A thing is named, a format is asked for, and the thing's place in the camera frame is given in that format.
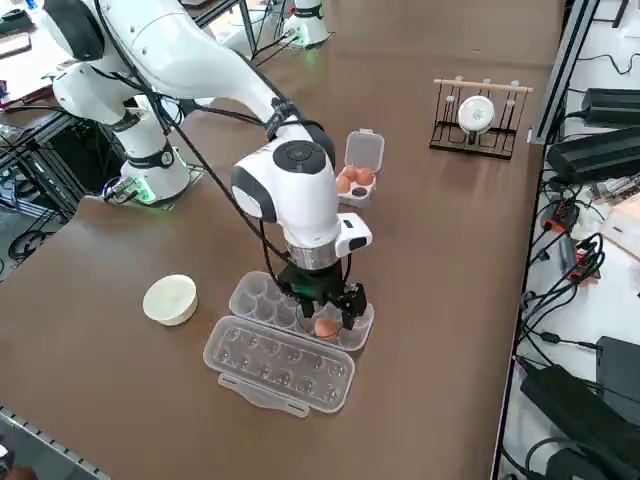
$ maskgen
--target white bowl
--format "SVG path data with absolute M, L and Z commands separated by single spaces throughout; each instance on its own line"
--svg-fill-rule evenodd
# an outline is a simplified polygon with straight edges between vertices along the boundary
M 151 285 L 142 301 L 151 320 L 173 327 L 193 315 L 198 306 L 196 284 L 186 275 L 169 275 Z
M 467 135 L 487 132 L 494 117 L 493 102 L 481 95 L 467 98 L 458 109 L 458 125 Z

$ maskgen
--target egg carton lid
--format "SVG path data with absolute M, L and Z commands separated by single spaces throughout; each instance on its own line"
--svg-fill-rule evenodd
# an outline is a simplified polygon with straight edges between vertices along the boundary
M 384 155 L 384 137 L 372 130 L 361 128 L 353 131 L 347 137 L 347 151 L 344 164 L 357 168 L 369 168 L 378 172 L 382 167 Z
M 295 388 L 287 388 L 287 386 L 273 382 L 268 378 L 262 378 L 238 366 L 219 360 L 216 357 L 216 352 L 220 345 L 228 339 L 228 332 L 231 329 L 253 333 L 278 342 L 284 347 L 299 349 L 304 353 L 317 355 L 341 365 L 344 369 L 344 377 L 341 380 L 342 388 L 339 398 L 333 405 L 330 405 L 320 397 L 300 392 Z M 218 377 L 218 383 L 221 386 L 239 393 L 258 407 L 282 410 L 300 418 L 309 414 L 309 407 L 324 413 L 334 413 L 340 410 L 347 401 L 356 369 L 353 359 L 345 352 L 231 315 L 221 318 L 216 323 L 202 356 L 204 363 L 209 368 L 221 372 Z

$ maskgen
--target clear plastic egg carton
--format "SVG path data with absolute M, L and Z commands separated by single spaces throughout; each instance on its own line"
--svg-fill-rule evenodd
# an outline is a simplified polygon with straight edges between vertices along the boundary
M 384 156 L 384 138 L 372 130 L 361 128 L 347 137 L 347 150 L 344 164 L 355 168 L 366 167 L 373 172 L 371 185 L 360 185 L 352 181 L 349 191 L 339 193 L 340 203 L 354 207 L 366 207 L 376 189 L 378 174 L 382 168 Z
M 268 408 L 280 408 L 274 402 L 290 399 L 336 412 L 346 401 L 355 373 L 353 360 L 344 352 L 232 316 L 218 321 L 203 357 L 207 366 L 232 379 L 225 386 L 245 398 L 255 399 L 257 392 L 271 395 L 268 405 L 264 398 L 259 405 Z M 251 398 L 246 389 L 234 388 L 234 380 L 254 387 Z
M 374 317 L 373 307 L 368 304 L 364 314 L 355 319 L 353 330 L 341 329 L 337 340 L 318 338 L 313 333 L 316 320 L 328 317 L 337 325 L 341 325 L 340 310 L 327 304 L 316 311 L 312 318 L 304 318 L 302 309 L 297 306 L 296 301 L 284 295 L 271 276 L 264 272 L 249 272 L 242 277 L 231 295 L 229 308 L 239 317 L 348 352 L 359 350 L 364 346 Z

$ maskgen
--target black power supply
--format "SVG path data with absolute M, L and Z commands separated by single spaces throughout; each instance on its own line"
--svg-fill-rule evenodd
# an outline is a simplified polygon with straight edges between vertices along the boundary
M 640 127 L 557 143 L 547 161 L 567 183 L 589 183 L 640 172 Z
M 638 429 L 561 366 L 525 368 L 520 390 L 575 441 L 590 463 L 610 480 L 640 479 Z
M 582 100 L 584 121 L 591 127 L 640 125 L 640 90 L 590 88 Z

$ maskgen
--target green light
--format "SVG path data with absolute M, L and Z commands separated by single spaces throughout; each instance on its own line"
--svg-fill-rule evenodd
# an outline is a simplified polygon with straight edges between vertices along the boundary
M 144 203 L 151 203 L 156 198 L 144 178 L 136 178 L 136 190 L 138 190 L 138 198 Z

